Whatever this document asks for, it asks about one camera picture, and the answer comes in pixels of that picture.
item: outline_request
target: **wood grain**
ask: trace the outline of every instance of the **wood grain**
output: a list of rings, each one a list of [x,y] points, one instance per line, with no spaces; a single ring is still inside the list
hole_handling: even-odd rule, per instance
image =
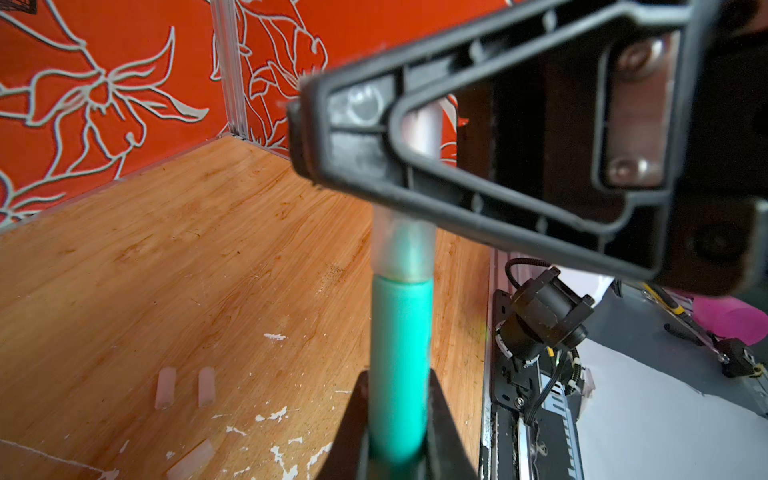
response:
[[[274,446],[314,476],[368,363],[370,210],[225,137],[2,235],[0,478],[162,478],[204,439],[195,478],[282,478]],[[440,231],[432,363],[475,464],[487,285],[487,248]]]

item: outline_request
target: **screw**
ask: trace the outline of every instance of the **screw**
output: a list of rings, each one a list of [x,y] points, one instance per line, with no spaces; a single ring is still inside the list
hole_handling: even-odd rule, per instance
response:
[[[616,71],[626,80],[638,80],[656,71],[664,56],[661,38],[646,38],[626,47],[616,59]]]
[[[608,163],[608,181],[619,187],[640,185],[648,173],[648,161],[624,155]]]

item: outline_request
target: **teal tube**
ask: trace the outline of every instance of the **teal tube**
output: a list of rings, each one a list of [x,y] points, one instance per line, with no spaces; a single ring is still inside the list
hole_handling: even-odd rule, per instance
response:
[[[390,471],[419,459],[426,434],[432,289],[373,276],[368,423],[372,457]]]

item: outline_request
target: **wooden table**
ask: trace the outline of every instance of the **wooden table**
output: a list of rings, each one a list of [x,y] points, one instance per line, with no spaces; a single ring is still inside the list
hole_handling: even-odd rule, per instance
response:
[[[195,478],[314,476],[368,363],[370,210],[225,137],[2,235],[0,479],[163,478],[204,439]],[[432,364],[475,464],[488,258],[439,232]]]

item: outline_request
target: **gray floor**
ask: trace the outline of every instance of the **gray floor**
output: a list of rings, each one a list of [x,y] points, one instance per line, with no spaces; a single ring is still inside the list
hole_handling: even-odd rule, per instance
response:
[[[762,415],[741,380],[729,379],[720,372],[720,364],[710,350],[664,331],[664,324],[673,321],[670,314],[640,292],[625,287],[623,298],[608,290],[584,324],[588,337],[595,342],[673,376],[702,393],[720,396]]]

